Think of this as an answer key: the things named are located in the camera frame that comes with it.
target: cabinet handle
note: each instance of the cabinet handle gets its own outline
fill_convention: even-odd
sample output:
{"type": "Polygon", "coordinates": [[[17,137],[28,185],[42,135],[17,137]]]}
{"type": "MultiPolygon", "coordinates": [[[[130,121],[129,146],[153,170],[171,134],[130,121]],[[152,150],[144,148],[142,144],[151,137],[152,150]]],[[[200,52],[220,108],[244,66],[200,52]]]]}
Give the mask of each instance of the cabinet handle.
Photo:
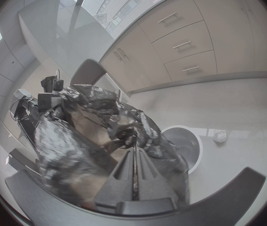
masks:
{"type": "Polygon", "coordinates": [[[251,12],[251,14],[253,14],[251,8],[249,7],[249,4],[248,4],[247,0],[244,0],[244,1],[246,2],[247,6],[248,6],[248,9],[251,12]]]}
{"type": "Polygon", "coordinates": [[[117,56],[118,59],[120,59],[120,61],[122,61],[121,57],[116,52],[114,52],[114,54],[117,56]]]}
{"type": "Polygon", "coordinates": [[[238,2],[239,2],[239,4],[240,4],[240,6],[241,6],[241,10],[244,12],[244,9],[243,9],[243,7],[242,7],[242,5],[241,5],[240,0],[238,0],[238,2]]]}
{"type": "Polygon", "coordinates": [[[125,55],[125,53],[124,53],[120,48],[119,48],[118,50],[119,50],[120,53],[124,56],[124,58],[127,58],[126,55],[125,55]]]}
{"type": "Polygon", "coordinates": [[[175,46],[175,47],[173,47],[173,48],[178,48],[178,47],[180,47],[180,46],[182,46],[182,45],[184,45],[184,44],[187,44],[187,43],[191,43],[191,41],[188,41],[188,42],[182,43],[182,44],[180,44],[180,45],[176,45],[176,46],[175,46]]]}
{"type": "Polygon", "coordinates": [[[162,20],[158,21],[158,24],[159,24],[160,22],[164,21],[165,19],[167,19],[167,18],[169,18],[169,17],[173,16],[174,14],[176,14],[176,12],[175,12],[175,13],[173,13],[173,14],[170,14],[169,16],[167,16],[167,17],[163,18],[162,20]]]}
{"type": "Polygon", "coordinates": [[[199,66],[196,66],[196,67],[193,67],[193,68],[190,68],[190,69],[185,69],[183,71],[194,70],[194,69],[197,69],[197,68],[199,68],[199,66]]]}

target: crumpled garbage bag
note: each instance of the crumpled garbage bag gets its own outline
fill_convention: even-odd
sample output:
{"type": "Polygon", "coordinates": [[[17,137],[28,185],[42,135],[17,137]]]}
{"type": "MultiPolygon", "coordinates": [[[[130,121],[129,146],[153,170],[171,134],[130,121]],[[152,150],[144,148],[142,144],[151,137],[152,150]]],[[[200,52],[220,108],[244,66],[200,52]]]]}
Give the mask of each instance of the crumpled garbage bag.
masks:
{"type": "Polygon", "coordinates": [[[35,133],[42,156],[40,172],[52,192],[92,208],[93,197],[116,165],[110,154],[138,146],[178,195],[178,206],[189,204],[188,164],[143,111],[118,101],[114,92],[92,85],[72,85],[59,96],[64,99],[61,106],[67,122],[48,112],[35,133]],[[91,187],[86,185],[86,175],[95,177],[99,185],[92,192],[82,192],[91,187]]]}

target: chair backrest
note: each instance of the chair backrest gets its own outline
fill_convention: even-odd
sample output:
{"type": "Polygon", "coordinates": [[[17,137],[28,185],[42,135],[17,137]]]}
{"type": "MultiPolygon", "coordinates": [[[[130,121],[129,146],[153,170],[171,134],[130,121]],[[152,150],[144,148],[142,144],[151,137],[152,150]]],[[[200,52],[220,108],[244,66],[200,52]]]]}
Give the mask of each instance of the chair backrest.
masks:
{"type": "Polygon", "coordinates": [[[105,74],[106,70],[97,61],[86,59],[73,75],[70,84],[94,85],[105,74]]]}

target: beige cabinet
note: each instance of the beige cabinet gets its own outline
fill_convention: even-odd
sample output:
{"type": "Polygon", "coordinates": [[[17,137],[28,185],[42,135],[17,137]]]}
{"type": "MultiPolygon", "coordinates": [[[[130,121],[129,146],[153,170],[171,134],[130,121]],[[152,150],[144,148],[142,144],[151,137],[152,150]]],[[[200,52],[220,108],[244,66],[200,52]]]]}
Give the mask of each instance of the beige cabinet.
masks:
{"type": "Polygon", "coordinates": [[[110,49],[100,61],[101,65],[112,74],[126,91],[144,88],[144,84],[133,69],[122,59],[120,53],[110,49]]]}
{"type": "Polygon", "coordinates": [[[172,81],[217,74],[213,50],[180,58],[165,66],[172,81]]]}
{"type": "Polygon", "coordinates": [[[240,1],[252,27],[255,45],[255,70],[267,71],[267,10],[259,0],[240,1]]]}
{"type": "Polygon", "coordinates": [[[152,44],[164,63],[213,49],[204,21],[178,29],[152,44]]]}
{"type": "Polygon", "coordinates": [[[145,87],[171,82],[158,53],[137,23],[118,39],[114,47],[145,87]]]}
{"type": "Polygon", "coordinates": [[[254,70],[254,40],[240,0],[194,0],[210,32],[217,72],[254,70]]]}
{"type": "Polygon", "coordinates": [[[151,42],[184,26],[202,21],[193,0],[167,0],[138,20],[151,42]]]}

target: drawer handle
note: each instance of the drawer handle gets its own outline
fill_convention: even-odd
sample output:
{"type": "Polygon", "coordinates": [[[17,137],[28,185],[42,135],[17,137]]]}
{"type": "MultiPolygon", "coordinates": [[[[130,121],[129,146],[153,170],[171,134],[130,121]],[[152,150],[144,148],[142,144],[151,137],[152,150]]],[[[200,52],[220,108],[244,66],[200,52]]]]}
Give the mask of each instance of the drawer handle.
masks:
{"type": "Polygon", "coordinates": [[[176,12],[175,12],[175,13],[173,13],[173,14],[170,14],[169,16],[167,16],[167,17],[163,18],[162,20],[158,21],[158,24],[159,24],[160,22],[164,21],[165,19],[167,19],[167,18],[169,18],[169,17],[173,16],[174,14],[176,14],[176,12]]]}
{"type": "Polygon", "coordinates": [[[178,47],[180,47],[180,46],[182,46],[182,45],[184,45],[184,44],[187,44],[187,43],[191,43],[191,41],[188,41],[188,42],[182,43],[182,44],[180,44],[180,45],[177,45],[177,46],[175,46],[175,47],[173,47],[173,48],[178,48],[178,47]]]}
{"type": "Polygon", "coordinates": [[[117,56],[118,59],[120,59],[120,61],[122,61],[121,57],[116,52],[114,52],[114,54],[117,56]]]}
{"type": "Polygon", "coordinates": [[[185,69],[183,71],[194,70],[194,69],[197,69],[197,68],[199,68],[199,66],[196,66],[196,67],[193,67],[193,68],[190,68],[190,69],[185,69]]]}
{"type": "Polygon", "coordinates": [[[125,53],[124,53],[120,48],[119,48],[118,50],[119,50],[120,53],[124,56],[124,58],[127,58],[126,55],[125,55],[125,53]]]}

